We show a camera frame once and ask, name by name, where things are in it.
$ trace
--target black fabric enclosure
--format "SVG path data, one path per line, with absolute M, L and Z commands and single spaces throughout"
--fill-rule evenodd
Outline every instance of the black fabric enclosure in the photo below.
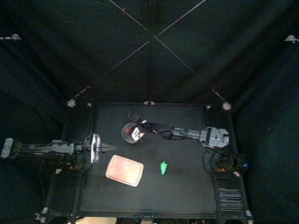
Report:
M 2 0 L 1 147 L 60 139 L 69 99 L 228 102 L 256 223 L 299 223 L 297 12 L 295 0 Z M 0 219 L 41 211 L 48 174 L 0 161 Z

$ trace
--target white label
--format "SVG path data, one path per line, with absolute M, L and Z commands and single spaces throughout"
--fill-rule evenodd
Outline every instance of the white label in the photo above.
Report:
M 135 141 L 137 141 L 143 137 L 144 133 L 140 132 L 139 128 L 135 127 L 133 133 L 131 137 L 133 138 Z

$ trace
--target green toy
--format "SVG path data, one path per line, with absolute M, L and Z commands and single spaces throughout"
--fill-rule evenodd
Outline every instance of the green toy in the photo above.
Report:
M 161 174 L 164 175 L 167 170 L 167 163 L 164 161 L 160 163 L 160 170 L 161 170 Z

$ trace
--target black table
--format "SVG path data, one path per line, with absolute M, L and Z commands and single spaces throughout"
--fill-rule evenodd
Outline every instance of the black table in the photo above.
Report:
M 229 132 L 229 147 L 235 151 L 235 137 L 229 112 L 221 107 L 204 105 L 97 103 L 69 109 L 62 140 L 81 141 L 89 133 L 98 133 L 101 141 L 117 147 L 100 155 L 84 176 L 54 175 L 48 206 L 52 216 L 112 216 L 137 218 L 188 218 L 245 220 L 247 201 L 241 178 L 213 178 L 203 169 L 205 149 L 191 139 L 168 141 L 155 136 L 144 143 L 129 144 L 121 137 L 127 115 L 133 109 L 143 119 L 188 130 L 208 126 Z M 105 177 L 113 155 L 144 164 L 137 187 L 124 185 Z M 160 163 L 165 161 L 165 175 Z M 219 189 L 236 188 L 241 199 L 241 211 L 227 213 L 220 207 Z

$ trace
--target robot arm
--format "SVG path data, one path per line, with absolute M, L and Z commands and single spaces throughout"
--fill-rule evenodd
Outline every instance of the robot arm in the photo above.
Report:
M 224 129 L 208 127 L 200 131 L 169 127 L 160 123 L 141 121 L 131 130 L 131 137 L 137 141 L 147 133 L 157 134 L 167 140 L 193 139 L 204 147 L 223 148 L 229 144 L 229 133 Z
M 16 158 L 17 156 L 40 156 L 46 157 L 56 154 L 58 158 L 66 161 L 65 163 L 76 163 L 77 155 L 89 153 L 89 162 L 98 162 L 98 153 L 115 150 L 116 147 L 101 143 L 98 134 L 90 134 L 80 143 L 65 143 L 61 140 L 52 140 L 46 144 L 21 144 L 12 138 L 4 141 L 1 158 Z

